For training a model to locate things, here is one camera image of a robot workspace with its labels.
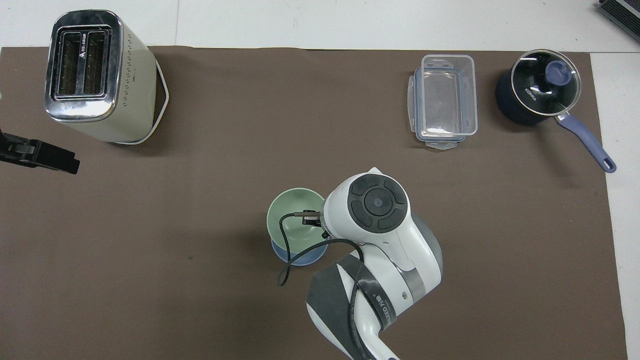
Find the clear plastic food container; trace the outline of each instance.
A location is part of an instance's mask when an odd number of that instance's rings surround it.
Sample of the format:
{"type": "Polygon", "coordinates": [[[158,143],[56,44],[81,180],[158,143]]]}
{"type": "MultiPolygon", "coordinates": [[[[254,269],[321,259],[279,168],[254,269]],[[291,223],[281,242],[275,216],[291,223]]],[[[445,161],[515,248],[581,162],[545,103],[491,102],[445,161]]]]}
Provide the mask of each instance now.
{"type": "Polygon", "coordinates": [[[409,123],[427,146],[451,149],[477,131],[476,69],[467,55],[426,55],[409,77],[409,123]]]}

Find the lid knob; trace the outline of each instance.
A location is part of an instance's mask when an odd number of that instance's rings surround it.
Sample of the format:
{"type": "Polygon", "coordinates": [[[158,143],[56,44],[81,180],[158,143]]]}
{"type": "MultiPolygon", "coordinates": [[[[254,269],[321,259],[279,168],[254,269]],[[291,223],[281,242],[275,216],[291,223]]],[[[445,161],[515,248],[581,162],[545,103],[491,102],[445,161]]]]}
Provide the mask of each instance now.
{"type": "Polygon", "coordinates": [[[548,83],[557,85],[557,86],[565,86],[571,81],[573,74],[571,69],[567,64],[562,60],[554,60],[547,64],[547,68],[545,69],[545,79],[548,83]]]}

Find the blue bowl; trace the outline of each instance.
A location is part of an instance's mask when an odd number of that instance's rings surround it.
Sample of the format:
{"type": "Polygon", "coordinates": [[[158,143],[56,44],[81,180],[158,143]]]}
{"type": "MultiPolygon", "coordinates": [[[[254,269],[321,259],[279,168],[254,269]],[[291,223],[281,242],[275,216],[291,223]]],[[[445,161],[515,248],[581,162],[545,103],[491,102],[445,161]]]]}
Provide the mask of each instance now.
{"type": "MultiPolygon", "coordinates": [[[[326,248],[328,246],[329,245],[323,245],[323,246],[321,246],[319,248],[311,250],[310,252],[302,255],[298,260],[294,261],[292,265],[295,265],[295,266],[307,266],[309,264],[315,263],[319,258],[322,257],[322,255],[324,255],[324,252],[326,252],[326,248]]],[[[273,241],[273,239],[271,239],[271,247],[273,247],[273,251],[280,258],[280,260],[282,260],[282,261],[284,261],[286,263],[287,262],[287,250],[279,247],[278,244],[276,244],[275,241],[273,241]]],[[[291,253],[291,258],[293,258],[296,255],[297,254],[294,254],[292,252],[291,253]]]]}

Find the toaster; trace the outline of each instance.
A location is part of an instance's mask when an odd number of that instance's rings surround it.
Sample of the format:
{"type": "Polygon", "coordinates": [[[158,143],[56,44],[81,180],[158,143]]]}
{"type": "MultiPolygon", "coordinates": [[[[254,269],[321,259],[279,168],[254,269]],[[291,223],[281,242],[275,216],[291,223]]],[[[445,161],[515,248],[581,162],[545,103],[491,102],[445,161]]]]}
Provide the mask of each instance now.
{"type": "Polygon", "coordinates": [[[105,142],[140,143],[155,130],[155,56],[116,14],[79,10],[53,26],[45,89],[51,118],[105,142]]]}

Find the green bowl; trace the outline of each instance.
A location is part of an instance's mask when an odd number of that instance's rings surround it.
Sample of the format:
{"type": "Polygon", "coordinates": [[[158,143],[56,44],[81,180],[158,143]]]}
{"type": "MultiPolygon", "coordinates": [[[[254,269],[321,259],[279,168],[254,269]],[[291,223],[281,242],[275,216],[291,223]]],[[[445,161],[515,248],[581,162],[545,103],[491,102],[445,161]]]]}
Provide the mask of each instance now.
{"type": "MultiPolygon", "coordinates": [[[[320,194],[305,188],[289,189],[278,195],[267,211],[267,230],[271,239],[281,249],[286,249],[279,221],[283,215],[303,210],[321,211],[324,199],[320,194]]],[[[323,241],[321,227],[302,224],[302,218],[290,217],[282,222],[284,231],[289,239],[289,250],[292,253],[300,253],[306,248],[323,241]]]]}

